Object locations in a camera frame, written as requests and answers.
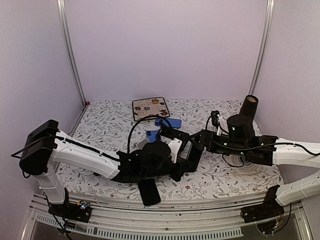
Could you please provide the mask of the dark brown cylinder cup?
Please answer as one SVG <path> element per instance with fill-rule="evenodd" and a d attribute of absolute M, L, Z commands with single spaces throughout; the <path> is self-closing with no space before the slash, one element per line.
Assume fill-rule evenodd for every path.
<path fill-rule="evenodd" d="M 250 117 L 253 120 L 257 111 L 258 103 L 259 100 L 256 96 L 247 95 L 242 103 L 239 114 Z"/>

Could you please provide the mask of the right aluminium frame post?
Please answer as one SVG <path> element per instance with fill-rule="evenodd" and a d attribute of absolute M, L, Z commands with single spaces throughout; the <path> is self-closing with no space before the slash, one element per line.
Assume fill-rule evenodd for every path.
<path fill-rule="evenodd" d="M 260 47 L 258 51 L 255 68 L 253 71 L 251 84 L 249 87 L 249 92 L 248 92 L 249 95 L 254 95 L 258 86 L 259 77 L 262 70 L 265 54 L 267 51 L 268 40 L 269 40 L 270 31 L 272 27 L 274 7 L 275 7 L 275 0 L 266 1 L 266 11 L 265 11 L 265 18 L 264 18 L 264 24 L 262 29 L 262 36 L 261 36 Z"/>

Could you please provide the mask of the square floral ceramic plate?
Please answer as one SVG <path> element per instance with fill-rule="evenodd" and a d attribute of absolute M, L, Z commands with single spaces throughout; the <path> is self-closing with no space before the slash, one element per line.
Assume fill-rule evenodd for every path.
<path fill-rule="evenodd" d="M 132 101 L 133 120 L 135 122 L 146 116 L 169 117 L 170 112 L 163 97 L 143 98 Z"/>

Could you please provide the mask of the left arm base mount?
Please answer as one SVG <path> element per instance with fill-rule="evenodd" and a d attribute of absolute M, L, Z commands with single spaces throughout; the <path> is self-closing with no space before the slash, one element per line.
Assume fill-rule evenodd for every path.
<path fill-rule="evenodd" d="M 69 192 L 64 188 L 64 200 L 62 203 L 52 203 L 49 201 L 48 212 L 61 217 L 63 220 L 73 220 L 88 223 L 91 217 L 92 208 L 88 201 L 72 203 L 69 201 Z"/>

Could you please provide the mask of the black phone front edge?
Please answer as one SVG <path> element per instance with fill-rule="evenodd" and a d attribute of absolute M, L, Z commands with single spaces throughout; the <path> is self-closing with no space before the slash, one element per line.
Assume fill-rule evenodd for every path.
<path fill-rule="evenodd" d="M 144 179 L 138 183 L 140 196 L 145 207 L 154 206 L 161 202 L 154 179 Z"/>

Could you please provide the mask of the black gooseneck round-base phone stand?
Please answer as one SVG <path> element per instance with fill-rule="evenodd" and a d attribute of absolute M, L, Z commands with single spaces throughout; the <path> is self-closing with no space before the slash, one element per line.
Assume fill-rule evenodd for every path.
<path fill-rule="evenodd" d="M 160 129 L 155 135 L 155 140 L 157 142 L 164 142 L 166 144 L 169 144 L 172 139 L 167 137 L 166 135 L 171 134 L 171 131 L 173 129 L 172 124 L 166 119 L 161 119 L 157 123 L 159 124 Z"/>

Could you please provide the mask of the aluminium frame post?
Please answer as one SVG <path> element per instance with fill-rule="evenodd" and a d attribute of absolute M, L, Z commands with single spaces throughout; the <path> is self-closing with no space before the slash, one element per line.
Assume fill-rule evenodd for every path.
<path fill-rule="evenodd" d="M 87 106 L 87 100 L 85 97 L 83 85 L 81 83 L 79 71 L 77 68 L 76 58 L 75 58 L 75 54 L 72 46 L 65 1 L 57 0 L 56 3 L 57 3 L 58 16 L 59 16 L 59 21 L 60 21 L 61 30 L 62 30 L 62 36 L 64 39 L 66 53 L 67 53 L 70 68 L 71 68 L 71 73 L 75 82 L 75 87 L 76 87 L 80 102 L 82 106 L 85 108 Z"/>
<path fill-rule="evenodd" d="M 258 51 L 255 68 L 253 71 L 251 84 L 249 87 L 249 92 L 248 92 L 249 95 L 254 95 L 258 86 L 259 77 L 262 70 L 265 54 L 267 51 L 268 40 L 269 40 L 270 31 L 272 27 L 274 7 L 275 7 L 275 0 L 266 1 L 266 11 L 265 11 L 265 18 L 264 18 L 264 24 L 262 29 L 262 36 L 261 36 L 260 47 Z"/>

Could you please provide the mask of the blue phone near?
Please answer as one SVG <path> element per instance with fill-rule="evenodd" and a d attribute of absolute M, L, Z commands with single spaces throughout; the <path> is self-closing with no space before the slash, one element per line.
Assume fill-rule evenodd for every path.
<path fill-rule="evenodd" d="M 146 131 L 146 138 L 150 143 L 161 142 L 161 136 L 159 130 L 148 130 Z"/>

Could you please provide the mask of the black phone on gooseneck stand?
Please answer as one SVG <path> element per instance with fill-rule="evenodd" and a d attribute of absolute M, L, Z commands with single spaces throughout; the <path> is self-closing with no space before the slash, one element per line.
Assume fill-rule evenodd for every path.
<path fill-rule="evenodd" d="M 189 133 L 174 128 L 164 128 L 161 130 L 160 135 L 169 139 L 179 139 L 182 141 L 182 143 L 187 142 L 190 136 Z"/>

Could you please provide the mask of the round swirl ceramic plate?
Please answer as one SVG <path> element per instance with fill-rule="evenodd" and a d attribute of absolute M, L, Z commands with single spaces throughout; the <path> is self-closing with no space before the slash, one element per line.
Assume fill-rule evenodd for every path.
<path fill-rule="evenodd" d="M 241 176 L 255 175 L 263 168 L 262 165 L 245 160 L 244 156 L 231 155 L 228 157 L 228 162 L 235 166 L 235 172 Z"/>

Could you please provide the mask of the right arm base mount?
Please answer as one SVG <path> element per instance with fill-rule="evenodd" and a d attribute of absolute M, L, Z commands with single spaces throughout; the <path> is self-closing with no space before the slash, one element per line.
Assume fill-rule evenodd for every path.
<path fill-rule="evenodd" d="M 273 220 L 271 223 L 259 223 L 257 229 L 264 235 L 273 235 L 277 232 L 284 216 L 284 207 L 276 201 L 276 192 L 280 185 L 272 186 L 266 192 L 263 202 L 260 204 L 243 207 L 240 211 L 240 216 L 245 223 L 252 223 L 269 218 L 279 217 L 278 220 Z"/>

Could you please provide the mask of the left aluminium frame post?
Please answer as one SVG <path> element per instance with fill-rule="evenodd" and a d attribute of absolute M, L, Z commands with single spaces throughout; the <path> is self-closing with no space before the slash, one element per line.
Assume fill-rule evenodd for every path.
<path fill-rule="evenodd" d="M 71 73 L 75 82 L 75 87 L 76 87 L 80 102 L 82 106 L 85 108 L 87 106 L 87 100 L 85 97 L 83 85 L 81 83 L 79 71 L 77 68 L 76 58 L 75 58 L 75 54 L 72 46 L 65 1 L 57 0 L 56 3 L 57 3 L 58 16 L 59 16 L 59 21 L 60 21 L 61 30 L 62 30 L 62 36 L 64 39 L 66 53 L 67 53 L 70 68 L 71 68 Z"/>

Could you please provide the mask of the blue phone far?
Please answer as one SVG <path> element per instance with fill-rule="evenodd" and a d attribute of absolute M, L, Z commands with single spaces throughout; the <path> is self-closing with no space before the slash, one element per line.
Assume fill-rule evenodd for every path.
<path fill-rule="evenodd" d="M 182 126 L 182 120 L 175 118 L 157 118 L 155 120 L 155 126 L 161 127 L 162 125 L 172 127 L 175 129 L 180 129 Z"/>

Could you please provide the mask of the blue phone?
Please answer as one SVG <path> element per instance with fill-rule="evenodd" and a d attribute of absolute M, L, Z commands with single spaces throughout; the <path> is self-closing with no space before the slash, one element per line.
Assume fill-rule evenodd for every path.
<path fill-rule="evenodd" d="M 159 130 L 148 130 L 146 131 L 146 138 L 150 143 L 161 142 L 161 136 Z"/>
<path fill-rule="evenodd" d="M 155 126 L 161 127 L 162 125 L 172 127 L 175 129 L 180 129 L 182 126 L 182 120 L 175 118 L 157 118 L 155 120 Z"/>

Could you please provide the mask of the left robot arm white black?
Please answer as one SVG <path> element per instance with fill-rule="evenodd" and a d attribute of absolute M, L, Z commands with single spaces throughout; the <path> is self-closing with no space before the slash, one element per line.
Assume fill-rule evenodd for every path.
<path fill-rule="evenodd" d="M 27 136 L 19 152 L 19 167 L 36 178 L 49 202 L 63 217 L 74 213 L 74 205 L 68 201 L 50 162 L 76 166 L 117 183 L 137 184 L 143 205 L 148 207 L 161 202 L 155 178 L 169 176 L 179 182 L 185 173 L 197 170 L 202 155 L 191 146 L 187 157 L 180 157 L 180 148 L 188 140 L 186 136 L 175 137 L 169 143 L 157 138 L 129 153 L 103 151 L 72 138 L 59 130 L 58 124 L 48 120 Z"/>

